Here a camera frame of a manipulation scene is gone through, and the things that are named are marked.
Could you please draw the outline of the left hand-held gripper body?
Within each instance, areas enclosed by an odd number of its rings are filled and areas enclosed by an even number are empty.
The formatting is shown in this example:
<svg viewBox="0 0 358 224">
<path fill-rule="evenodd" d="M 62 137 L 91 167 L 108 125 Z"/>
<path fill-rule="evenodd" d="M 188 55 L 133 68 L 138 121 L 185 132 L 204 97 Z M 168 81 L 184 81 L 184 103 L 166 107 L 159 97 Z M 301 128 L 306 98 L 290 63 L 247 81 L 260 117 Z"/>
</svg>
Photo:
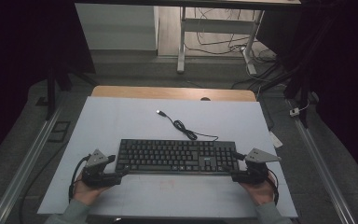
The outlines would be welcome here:
<svg viewBox="0 0 358 224">
<path fill-rule="evenodd" d="M 99 149 L 95 149 L 82 170 L 82 181 L 91 188 L 119 185 L 122 177 L 118 177 L 117 173 L 106 174 L 104 169 L 107 164 L 109 164 L 107 157 Z"/>
</svg>

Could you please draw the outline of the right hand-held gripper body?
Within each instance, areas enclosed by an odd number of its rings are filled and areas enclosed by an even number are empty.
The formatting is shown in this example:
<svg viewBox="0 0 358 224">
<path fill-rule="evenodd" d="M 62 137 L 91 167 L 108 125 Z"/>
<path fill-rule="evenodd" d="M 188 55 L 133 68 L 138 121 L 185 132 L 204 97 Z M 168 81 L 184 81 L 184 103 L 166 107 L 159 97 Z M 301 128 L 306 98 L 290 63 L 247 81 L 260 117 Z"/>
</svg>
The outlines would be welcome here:
<svg viewBox="0 0 358 224">
<path fill-rule="evenodd" d="M 244 159 L 247 169 L 244 171 L 233 170 L 231 178 L 234 182 L 238 183 L 261 184 L 269 176 L 267 162 L 280 160 L 281 158 L 276 155 L 272 155 L 258 148 L 253 148 Z"/>
</svg>

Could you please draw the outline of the black computer keyboard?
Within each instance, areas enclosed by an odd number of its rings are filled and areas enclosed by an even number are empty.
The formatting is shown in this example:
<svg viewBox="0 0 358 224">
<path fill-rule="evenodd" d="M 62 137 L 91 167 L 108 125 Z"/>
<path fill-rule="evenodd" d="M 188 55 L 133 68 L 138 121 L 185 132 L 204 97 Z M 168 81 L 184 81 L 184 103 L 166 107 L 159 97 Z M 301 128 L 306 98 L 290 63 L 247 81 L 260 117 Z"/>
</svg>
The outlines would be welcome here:
<svg viewBox="0 0 358 224">
<path fill-rule="evenodd" d="M 232 157 L 236 145 L 230 141 L 122 139 L 116 171 L 131 174 L 226 175 L 228 166 L 239 170 Z"/>
</svg>

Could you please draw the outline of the person's right hand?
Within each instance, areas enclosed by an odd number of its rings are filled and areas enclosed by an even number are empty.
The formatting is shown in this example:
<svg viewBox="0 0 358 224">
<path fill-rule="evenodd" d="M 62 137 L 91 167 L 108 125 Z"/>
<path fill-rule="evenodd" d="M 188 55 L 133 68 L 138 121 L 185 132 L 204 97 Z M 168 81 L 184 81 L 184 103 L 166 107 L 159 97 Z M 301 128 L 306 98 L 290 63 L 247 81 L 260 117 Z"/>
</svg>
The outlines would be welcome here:
<svg viewBox="0 0 358 224">
<path fill-rule="evenodd" d="M 241 186 L 248 192 L 254 204 L 258 206 L 274 202 L 274 188 L 270 185 L 270 183 L 275 184 L 275 180 L 272 175 L 268 175 L 268 181 L 265 180 L 261 184 L 251 185 L 241 183 Z"/>
</svg>

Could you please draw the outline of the person's left hand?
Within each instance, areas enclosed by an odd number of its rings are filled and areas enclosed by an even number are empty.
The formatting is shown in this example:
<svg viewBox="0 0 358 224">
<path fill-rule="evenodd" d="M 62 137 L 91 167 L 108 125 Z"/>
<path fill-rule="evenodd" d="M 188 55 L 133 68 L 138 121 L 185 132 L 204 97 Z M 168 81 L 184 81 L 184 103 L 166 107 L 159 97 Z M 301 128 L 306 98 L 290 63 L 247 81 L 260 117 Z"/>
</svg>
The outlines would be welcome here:
<svg viewBox="0 0 358 224">
<path fill-rule="evenodd" d="M 79 175 L 76 178 L 74 189 L 73 189 L 73 198 L 85 205 L 91 206 L 94 204 L 94 202 L 98 199 L 98 197 L 106 190 L 108 190 L 109 187 L 105 188 L 91 188 L 88 187 L 83 181 L 82 181 L 82 175 Z"/>
</svg>

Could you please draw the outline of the white paper tag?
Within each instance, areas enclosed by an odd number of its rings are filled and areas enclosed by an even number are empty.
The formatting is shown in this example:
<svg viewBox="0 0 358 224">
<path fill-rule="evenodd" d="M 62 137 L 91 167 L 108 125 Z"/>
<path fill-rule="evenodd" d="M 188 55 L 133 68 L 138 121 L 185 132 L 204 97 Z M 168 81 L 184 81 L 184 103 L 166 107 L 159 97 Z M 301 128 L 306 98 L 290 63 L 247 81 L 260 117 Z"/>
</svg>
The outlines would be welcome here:
<svg viewBox="0 0 358 224">
<path fill-rule="evenodd" d="M 270 132 L 269 136 L 275 148 L 279 148 L 283 146 L 282 141 L 273 132 Z"/>
</svg>

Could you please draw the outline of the black floor plate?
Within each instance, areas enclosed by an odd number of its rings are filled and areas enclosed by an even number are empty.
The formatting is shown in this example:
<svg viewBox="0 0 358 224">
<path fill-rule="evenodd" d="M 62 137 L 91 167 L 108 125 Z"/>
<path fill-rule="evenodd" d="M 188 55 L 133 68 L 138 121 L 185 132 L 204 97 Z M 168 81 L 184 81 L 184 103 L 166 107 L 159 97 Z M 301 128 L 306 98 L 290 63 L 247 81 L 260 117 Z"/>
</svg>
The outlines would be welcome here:
<svg viewBox="0 0 358 224">
<path fill-rule="evenodd" d="M 70 124 L 70 121 L 57 121 L 50 132 L 48 141 L 52 143 L 63 142 L 68 134 Z"/>
</svg>

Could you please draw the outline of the white cabinet panel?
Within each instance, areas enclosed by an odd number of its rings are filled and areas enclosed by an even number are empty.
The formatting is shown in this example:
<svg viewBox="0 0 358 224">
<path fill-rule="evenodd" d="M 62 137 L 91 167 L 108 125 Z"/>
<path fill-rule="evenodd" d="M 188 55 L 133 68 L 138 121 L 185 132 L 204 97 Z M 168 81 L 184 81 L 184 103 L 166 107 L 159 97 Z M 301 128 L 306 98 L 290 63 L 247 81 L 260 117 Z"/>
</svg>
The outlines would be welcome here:
<svg viewBox="0 0 358 224">
<path fill-rule="evenodd" d="M 158 7 L 76 3 L 76 11 L 90 49 L 158 49 Z"/>
</svg>

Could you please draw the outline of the metal floor rail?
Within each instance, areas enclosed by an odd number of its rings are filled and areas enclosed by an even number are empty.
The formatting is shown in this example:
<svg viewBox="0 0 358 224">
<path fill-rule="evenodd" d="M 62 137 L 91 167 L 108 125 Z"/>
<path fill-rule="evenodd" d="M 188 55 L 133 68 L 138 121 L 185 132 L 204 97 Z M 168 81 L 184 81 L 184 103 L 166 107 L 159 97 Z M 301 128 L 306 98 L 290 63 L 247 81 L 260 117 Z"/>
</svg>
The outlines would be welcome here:
<svg viewBox="0 0 358 224">
<path fill-rule="evenodd" d="M 14 177 L 11 179 L 3 197 L 0 200 L 0 224 L 5 224 L 9 214 L 11 213 L 20 193 L 32 172 L 34 165 L 48 140 L 53 126 L 55 125 L 58 116 L 62 112 L 62 106 L 58 105 L 56 110 L 52 113 L 49 120 L 45 120 L 43 126 L 38 132 L 33 143 L 29 147 L 27 153 L 22 160 L 20 167 L 17 169 Z"/>
<path fill-rule="evenodd" d="M 310 158 L 315 165 L 315 169 L 321 178 L 321 181 L 324 185 L 324 189 L 329 197 L 328 202 L 330 202 L 340 220 L 341 224 L 356 224 L 354 215 L 352 214 L 351 209 L 347 201 L 345 200 L 342 191 L 330 169 L 327 166 L 327 163 L 322 155 L 322 152 L 319 146 L 316 143 L 314 134 L 310 127 L 306 127 L 303 122 L 300 120 L 299 116 L 294 116 L 293 120 L 295 121 L 296 128 L 299 131 L 299 134 L 306 146 L 307 151 L 310 154 Z"/>
</svg>

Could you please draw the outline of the white desk frame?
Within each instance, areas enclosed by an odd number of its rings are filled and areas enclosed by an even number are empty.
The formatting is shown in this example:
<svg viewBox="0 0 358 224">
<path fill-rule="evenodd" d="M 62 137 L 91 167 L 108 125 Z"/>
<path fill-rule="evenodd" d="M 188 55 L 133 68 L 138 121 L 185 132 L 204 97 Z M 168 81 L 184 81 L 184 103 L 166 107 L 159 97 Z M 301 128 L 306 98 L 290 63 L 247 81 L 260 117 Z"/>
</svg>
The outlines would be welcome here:
<svg viewBox="0 0 358 224">
<path fill-rule="evenodd" d="M 231 34 L 246 35 L 247 42 L 244 47 L 240 47 L 240 53 L 246 63 L 249 75 L 255 75 L 255 65 L 252 62 L 250 53 L 255 42 L 255 37 L 263 18 L 264 11 L 256 10 L 255 17 L 250 21 L 242 20 L 218 20 L 206 19 L 204 13 L 199 18 L 188 18 L 186 7 L 181 7 L 180 12 L 180 43 L 178 49 L 177 73 L 185 72 L 185 37 L 186 33 L 207 33 L 207 34 Z"/>
</svg>

